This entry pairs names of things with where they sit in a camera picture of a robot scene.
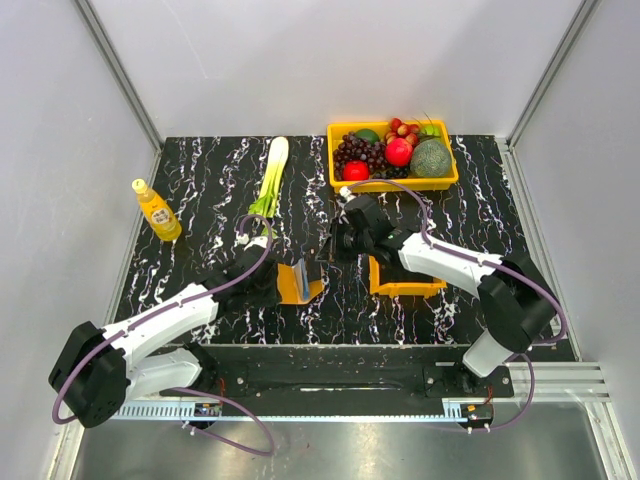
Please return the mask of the orange leather card holder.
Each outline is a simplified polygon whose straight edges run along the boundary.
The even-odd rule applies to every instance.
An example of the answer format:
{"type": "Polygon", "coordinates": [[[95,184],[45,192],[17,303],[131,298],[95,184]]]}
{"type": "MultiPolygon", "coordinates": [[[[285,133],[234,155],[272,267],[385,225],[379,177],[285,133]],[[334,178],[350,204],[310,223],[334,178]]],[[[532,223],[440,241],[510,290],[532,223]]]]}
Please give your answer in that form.
{"type": "Polygon", "coordinates": [[[289,266],[278,264],[277,290],[281,305],[307,305],[324,291],[323,268],[313,259],[289,266]]]}

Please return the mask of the small yellow plastic bin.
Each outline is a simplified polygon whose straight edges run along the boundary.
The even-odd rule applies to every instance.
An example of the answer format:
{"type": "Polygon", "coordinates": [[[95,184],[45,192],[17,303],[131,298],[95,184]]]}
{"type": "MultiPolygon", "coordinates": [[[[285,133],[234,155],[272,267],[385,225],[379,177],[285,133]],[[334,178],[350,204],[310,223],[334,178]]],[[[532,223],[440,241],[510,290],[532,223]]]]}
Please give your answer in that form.
{"type": "Polygon", "coordinates": [[[447,283],[441,279],[381,264],[373,256],[368,260],[369,293],[372,295],[430,298],[447,287],[447,283]]]}

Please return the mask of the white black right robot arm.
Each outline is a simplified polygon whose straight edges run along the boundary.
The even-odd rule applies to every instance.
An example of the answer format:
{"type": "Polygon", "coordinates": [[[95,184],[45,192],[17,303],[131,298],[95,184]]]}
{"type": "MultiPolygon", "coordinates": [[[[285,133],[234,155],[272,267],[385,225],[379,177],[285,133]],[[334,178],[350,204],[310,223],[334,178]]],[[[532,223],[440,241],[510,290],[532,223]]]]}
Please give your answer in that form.
{"type": "Polygon", "coordinates": [[[480,394],[498,366],[526,353],[561,314],[556,295],[528,255],[500,256],[456,246],[425,229],[394,225],[370,195],[343,188],[340,196],[343,210],[330,224],[320,261],[346,263],[368,255],[392,270],[442,280],[479,301],[486,328],[454,373],[462,393],[480,394]]]}

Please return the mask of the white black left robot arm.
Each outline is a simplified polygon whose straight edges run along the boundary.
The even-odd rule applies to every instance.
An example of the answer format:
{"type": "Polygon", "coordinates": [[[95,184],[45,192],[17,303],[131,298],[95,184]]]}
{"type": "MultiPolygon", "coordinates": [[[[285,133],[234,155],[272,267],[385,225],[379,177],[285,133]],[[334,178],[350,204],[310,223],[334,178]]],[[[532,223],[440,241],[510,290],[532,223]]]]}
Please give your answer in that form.
{"type": "Polygon", "coordinates": [[[218,363],[196,343],[159,348],[249,304],[280,301],[278,266],[266,237],[178,294],[129,319],[98,328],[87,321],[69,335],[49,377],[74,419],[96,427],[126,402],[165,390],[205,395],[218,385],[218,363]]]}

